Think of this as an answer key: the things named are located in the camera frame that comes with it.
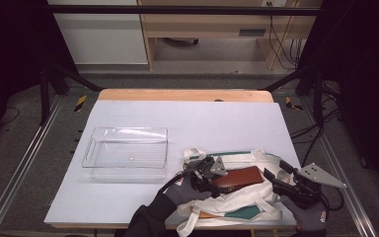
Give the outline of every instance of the aluminum rail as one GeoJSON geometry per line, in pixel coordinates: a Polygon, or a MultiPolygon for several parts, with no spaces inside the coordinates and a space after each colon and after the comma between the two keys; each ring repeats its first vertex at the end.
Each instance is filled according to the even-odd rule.
{"type": "Polygon", "coordinates": [[[26,10],[62,14],[170,14],[170,15],[262,15],[322,16],[339,13],[320,8],[285,7],[204,7],[204,6],[113,6],[113,5],[49,5],[24,6],[26,10]]]}
{"type": "MultiPolygon", "coordinates": [[[[310,121],[312,123],[315,123],[310,100],[307,100],[304,97],[300,97],[300,100],[306,110],[310,121]]],[[[321,139],[319,140],[331,171],[333,172],[333,175],[347,184],[347,189],[341,189],[341,192],[343,194],[346,206],[349,209],[349,213],[352,216],[357,230],[359,231],[359,234],[363,237],[376,237],[377,233],[371,223],[371,220],[365,212],[365,209],[362,206],[362,203],[359,200],[359,197],[356,194],[352,183],[343,170],[341,163],[335,154],[335,151],[333,150],[327,136],[323,133],[321,135],[321,139]]]]}
{"type": "Polygon", "coordinates": [[[45,136],[47,135],[57,115],[57,112],[59,111],[62,101],[63,96],[56,96],[51,108],[52,113],[50,117],[44,125],[41,125],[38,128],[38,131],[33,141],[31,142],[29,148],[24,154],[24,157],[18,165],[18,168],[15,171],[14,175],[12,176],[11,181],[8,183],[8,186],[6,187],[2,196],[0,197],[0,224],[3,218],[5,217],[5,214],[7,213],[12,201],[14,200],[15,195],[17,194],[21,184],[23,183],[23,180],[26,177],[31,165],[33,164],[38,150],[41,147],[41,144],[44,141],[45,136]]]}

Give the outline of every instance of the metal frame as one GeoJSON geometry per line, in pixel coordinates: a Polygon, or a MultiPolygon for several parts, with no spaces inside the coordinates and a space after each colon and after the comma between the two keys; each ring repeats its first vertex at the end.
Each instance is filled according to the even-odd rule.
{"type": "MultiPolygon", "coordinates": [[[[265,15],[265,16],[324,16],[324,15],[332,15],[338,13],[338,11],[333,10],[323,10],[320,8],[274,8],[274,7],[183,7],[183,6],[108,6],[108,5],[50,5],[50,6],[24,6],[25,11],[45,11],[49,13],[58,13],[58,14],[192,14],[192,15],[265,15]]],[[[319,47],[318,51],[314,55],[314,59],[312,60],[311,65],[307,65],[303,68],[300,68],[293,74],[286,76],[281,79],[279,82],[270,85],[265,88],[265,90],[273,91],[279,86],[291,81],[292,79],[297,78],[297,76],[308,73],[310,70],[316,69],[318,66],[319,59],[322,59],[322,46],[325,46],[325,42],[328,42],[330,36],[332,36],[334,30],[331,30],[330,35],[324,40],[321,47],[319,47]]],[[[62,65],[58,65],[56,62],[48,62],[50,68],[55,69],[57,71],[61,71],[64,75],[68,75],[73,79],[77,80],[83,85],[88,86],[93,90],[101,90],[98,86],[95,86],[81,78],[76,73],[70,72],[65,69],[62,65]]],[[[41,86],[44,93],[44,97],[48,97],[48,94],[45,92],[47,90],[47,82],[50,78],[48,76],[48,68],[47,71],[43,71],[41,75],[41,86]]],[[[13,175],[13,178],[9,182],[6,190],[2,194],[0,198],[0,223],[2,222],[9,206],[12,203],[19,187],[22,184],[23,179],[27,175],[31,164],[33,163],[36,154],[39,150],[39,147],[45,138],[46,133],[48,132],[54,117],[57,113],[57,110],[61,104],[62,97],[58,96],[58,100],[56,100],[55,104],[53,104],[54,110],[51,114],[45,114],[44,117],[48,117],[48,119],[44,119],[41,121],[42,126],[39,128],[36,137],[32,141],[29,149],[27,150],[25,156],[20,162],[19,167],[13,175]]],[[[47,101],[42,105],[44,109],[47,110],[48,105],[47,101]]],[[[329,141],[327,141],[326,137],[322,139],[322,145],[328,154],[328,162],[331,165],[334,173],[336,173],[342,180],[344,180],[347,184],[349,183],[344,171],[342,170],[335,153],[333,152],[329,141]]],[[[374,228],[372,227],[371,222],[368,219],[368,216],[365,213],[359,199],[357,198],[353,188],[348,185],[349,188],[343,192],[346,196],[346,204],[351,212],[352,218],[355,221],[358,231],[362,236],[376,236],[374,228]]]]}

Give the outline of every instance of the white cabinet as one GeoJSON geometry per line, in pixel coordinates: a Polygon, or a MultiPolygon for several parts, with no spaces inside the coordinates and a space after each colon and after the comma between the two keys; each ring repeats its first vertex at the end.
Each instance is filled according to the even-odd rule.
{"type": "MultiPolygon", "coordinates": [[[[135,0],[48,0],[50,5],[137,5],[135,0]]],[[[54,14],[76,64],[147,64],[138,14],[54,14]]]]}

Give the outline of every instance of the green cloth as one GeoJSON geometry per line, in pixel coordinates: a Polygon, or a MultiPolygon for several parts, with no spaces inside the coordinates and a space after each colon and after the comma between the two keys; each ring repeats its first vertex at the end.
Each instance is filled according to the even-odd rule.
{"type": "Polygon", "coordinates": [[[259,213],[261,213],[261,211],[256,205],[250,205],[242,207],[232,212],[227,212],[224,216],[242,219],[252,219],[259,213]]]}

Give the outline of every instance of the black glove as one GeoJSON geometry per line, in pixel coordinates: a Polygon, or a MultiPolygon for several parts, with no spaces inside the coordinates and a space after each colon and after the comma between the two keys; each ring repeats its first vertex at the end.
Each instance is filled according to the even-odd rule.
{"type": "Polygon", "coordinates": [[[281,196],[280,200],[282,204],[293,213],[300,231],[317,231],[326,229],[327,211],[321,202],[318,202],[307,209],[302,209],[287,196],[281,196]]]}
{"type": "Polygon", "coordinates": [[[192,188],[190,177],[184,177],[171,184],[165,195],[175,204],[180,205],[191,200],[204,200],[211,196],[211,192],[198,192],[192,188]]]}

